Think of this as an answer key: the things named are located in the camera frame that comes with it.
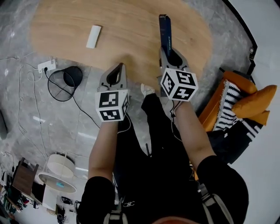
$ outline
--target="black cable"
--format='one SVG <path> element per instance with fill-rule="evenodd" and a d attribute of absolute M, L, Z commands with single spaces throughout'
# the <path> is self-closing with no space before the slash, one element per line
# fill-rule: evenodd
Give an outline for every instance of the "black cable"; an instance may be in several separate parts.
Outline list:
<path fill-rule="evenodd" d="M 73 98 L 73 100 L 75 101 L 75 103 L 76 103 L 76 105 L 78 106 L 78 108 L 79 108 L 82 112 L 84 112 L 84 113 L 93 121 L 93 123 L 94 123 L 98 128 L 100 128 L 100 127 L 97 125 L 97 123 L 93 120 L 93 118 L 92 118 L 91 116 L 89 116 L 84 110 L 82 110 L 81 107 L 77 104 L 77 102 L 76 102 L 76 100 L 75 100 L 75 98 L 74 98 L 74 93 L 75 93 L 76 88 L 75 88 L 75 83 L 74 83 L 74 80 L 72 79 L 72 77 L 71 77 L 67 72 L 62 71 L 62 70 L 55 71 L 55 72 L 53 72 L 53 73 L 50 75 L 50 77 L 51 77 L 53 74 L 58 73 L 58 72 L 64 72 L 64 73 L 66 73 L 67 75 L 69 75 L 69 77 L 72 79 L 73 84 L 74 84 L 74 92 L 71 94 L 71 93 L 69 93 L 67 90 L 65 90 L 64 88 L 61 88 L 58 84 L 52 82 L 52 81 L 49 79 L 49 77 L 47 76 L 47 70 L 48 70 L 48 68 L 44 68 L 45 76 L 47 77 L 48 81 L 51 82 L 51 83 L 53 83 L 53 84 L 55 84 L 58 88 L 60 88 L 61 90 L 65 91 L 66 93 L 68 93 L 68 94 L 70 95 L 69 99 L 67 99 L 67 100 L 65 100 L 65 101 L 68 101 L 68 100 L 70 100 L 71 98 Z M 62 101 L 62 100 L 58 100 L 58 99 L 55 98 L 52 94 L 51 94 L 51 96 L 52 96 L 54 99 L 56 99 L 57 101 L 65 102 L 65 101 Z"/>

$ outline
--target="oval wooden tabletop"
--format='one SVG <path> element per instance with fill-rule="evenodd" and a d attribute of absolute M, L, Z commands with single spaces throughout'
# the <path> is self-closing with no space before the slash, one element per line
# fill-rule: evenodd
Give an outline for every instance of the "oval wooden tabletop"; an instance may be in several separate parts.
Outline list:
<path fill-rule="evenodd" d="M 212 53 L 211 32 L 181 0 L 41 0 L 31 41 L 39 53 L 103 70 L 123 62 L 128 78 L 159 89 L 159 14 L 171 18 L 173 47 L 200 78 Z M 102 29 L 96 48 L 89 49 L 93 25 Z"/>

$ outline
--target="white wall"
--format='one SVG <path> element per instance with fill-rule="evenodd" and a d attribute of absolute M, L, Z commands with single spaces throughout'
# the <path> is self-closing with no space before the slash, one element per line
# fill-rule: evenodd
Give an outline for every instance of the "white wall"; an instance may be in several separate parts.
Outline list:
<path fill-rule="evenodd" d="M 257 88 L 280 86 L 280 8 L 273 0 L 230 0 L 240 13 L 258 50 L 253 73 Z M 266 127 L 232 165 L 245 179 L 250 205 L 246 224 L 274 224 L 280 216 L 280 91 Z"/>

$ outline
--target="shoe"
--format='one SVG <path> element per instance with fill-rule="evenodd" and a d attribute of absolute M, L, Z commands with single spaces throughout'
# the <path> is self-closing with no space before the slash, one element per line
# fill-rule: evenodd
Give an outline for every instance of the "shoe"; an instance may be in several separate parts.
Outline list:
<path fill-rule="evenodd" d="M 142 92 L 142 94 L 144 95 L 144 97 L 146 97 L 147 95 L 153 94 L 153 93 L 155 93 L 156 91 L 155 91 L 155 89 L 153 89 L 153 88 L 150 87 L 150 86 L 141 84 L 141 92 Z"/>

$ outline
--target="power strip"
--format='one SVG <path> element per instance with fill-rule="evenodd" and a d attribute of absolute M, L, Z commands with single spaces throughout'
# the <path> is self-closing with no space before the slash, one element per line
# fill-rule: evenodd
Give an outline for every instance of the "power strip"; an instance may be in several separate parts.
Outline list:
<path fill-rule="evenodd" d="M 43 73 L 45 68 L 48 68 L 48 71 L 56 69 L 56 60 L 53 59 L 51 61 L 46 61 L 44 63 L 39 64 L 38 65 L 39 73 Z"/>

